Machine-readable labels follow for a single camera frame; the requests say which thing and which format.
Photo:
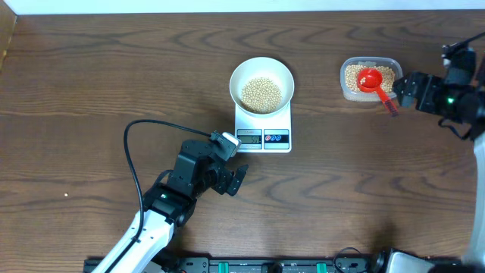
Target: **clear plastic container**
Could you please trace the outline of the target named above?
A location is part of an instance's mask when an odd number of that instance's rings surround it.
[[[364,93],[364,92],[355,92],[352,91],[346,85],[346,68],[347,65],[352,64],[360,64],[364,66],[385,66],[390,67],[396,78],[394,80],[398,80],[402,78],[402,69],[399,63],[396,60],[391,58],[382,58],[382,57],[353,57],[345,61],[340,68],[340,85],[342,85],[343,96],[351,101],[355,102],[380,102],[379,96],[376,93]],[[396,97],[395,93],[388,93],[387,94],[391,99]]]

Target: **scale display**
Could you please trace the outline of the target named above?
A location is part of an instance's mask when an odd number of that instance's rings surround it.
[[[241,136],[239,138],[242,144],[261,144],[261,136]]]

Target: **scoop handle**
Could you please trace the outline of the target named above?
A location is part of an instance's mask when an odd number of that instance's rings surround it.
[[[384,107],[386,107],[387,111],[391,114],[391,116],[395,117],[399,115],[399,112],[397,111],[397,107],[394,105],[393,101],[389,99],[389,96],[386,95],[384,90],[380,88],[380,86],[377,87],[376,92],[379,96],[379,99],[382,101],[384,104]]]

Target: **white bowl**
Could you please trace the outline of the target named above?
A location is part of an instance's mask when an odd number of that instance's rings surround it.
[[[243,87],[252,79],[264,77],[272,80],[281,90],[281,102],[271,113],[256,114],[246,110],[241,102]],[[295,92],[295,82],[289,69],[281,62],[267,57],[251,58],[240,64],[229,82],[230,96],[246,114],[255,118],[269,118],[277,115],[281,110],[288,106],[289,101]]]

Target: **white wall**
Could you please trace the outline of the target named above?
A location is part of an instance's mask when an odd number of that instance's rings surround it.
[[[18,15],[485,9],[485,0],[5,0],[5,2]]]

